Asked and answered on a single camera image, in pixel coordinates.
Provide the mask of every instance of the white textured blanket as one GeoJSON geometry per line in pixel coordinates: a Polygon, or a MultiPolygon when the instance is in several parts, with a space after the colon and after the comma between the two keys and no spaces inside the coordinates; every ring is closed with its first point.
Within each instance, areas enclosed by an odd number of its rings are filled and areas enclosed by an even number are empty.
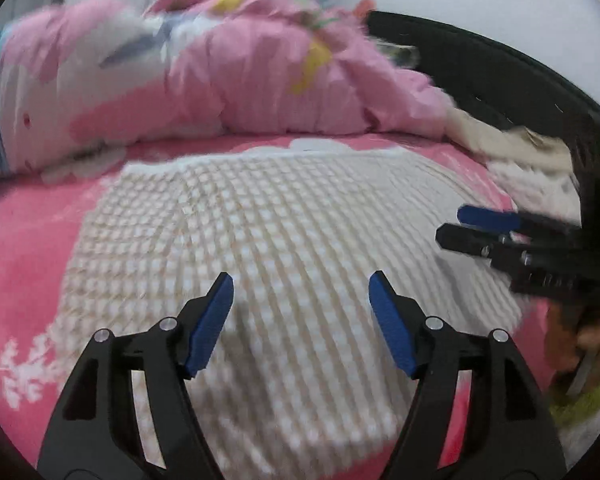
{"type": "MultiPolygon", "coordinates": [[[[414,390],[368,304],[375,270],[457,330],[512,330],[522,316],[503,276],[437,247],[436,228],[463,203],[482,199],[402,149],[130,165],[84,222],[59,357],[70,370],[96,329],[146,330],[225,270],[234,306],[188,384],[222,472],[332,474],[397,438],[414,390]]],[[[138,417],[159,462],[146,400],[138,417]]]]}

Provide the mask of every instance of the blue fingertip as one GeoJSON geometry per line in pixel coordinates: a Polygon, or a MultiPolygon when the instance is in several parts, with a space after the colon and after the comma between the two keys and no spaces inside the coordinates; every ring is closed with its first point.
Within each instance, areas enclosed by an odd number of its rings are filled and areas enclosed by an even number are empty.
{"type": "Polygon", "coordinates": [[[218,337],[234,302],[234,280],[227,275],[216,293],[209,299],[205,313],[189,339],[189,357],[185,367],[191,377],[206,368],[218,337]]]}
{"type": "Polygon", "coordinates": [[[381,275],[380,272],[376,272],[369,279],[371,309],[376,315],[395,365],[413,378],[416,371],[413,337],[402,322],[393,295],[386,290],[381,275]]]}
{"type": "Polygon", "coordinates": [[[520,217],[517,213],[503,213],[473,205],[463,205],[458,209],[458,221],[496,234],[507,234],[520,229],[520,217]]]}

